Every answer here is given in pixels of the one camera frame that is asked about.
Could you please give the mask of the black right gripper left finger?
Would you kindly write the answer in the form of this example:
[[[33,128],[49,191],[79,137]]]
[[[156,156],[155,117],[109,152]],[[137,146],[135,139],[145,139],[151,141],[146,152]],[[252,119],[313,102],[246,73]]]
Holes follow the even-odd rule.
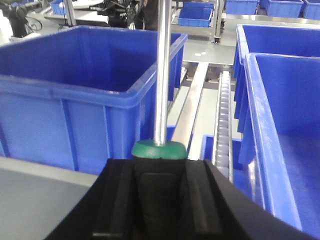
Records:
[[[133,160],[108,159],[93,185],[46,239],[134,239],[135,183]]]

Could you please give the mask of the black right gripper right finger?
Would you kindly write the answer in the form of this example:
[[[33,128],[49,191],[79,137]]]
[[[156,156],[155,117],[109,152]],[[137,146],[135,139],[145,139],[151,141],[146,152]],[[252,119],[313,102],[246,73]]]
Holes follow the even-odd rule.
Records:
[[[187,160],[187,240],[311,240],[253,202],[207,160]]]

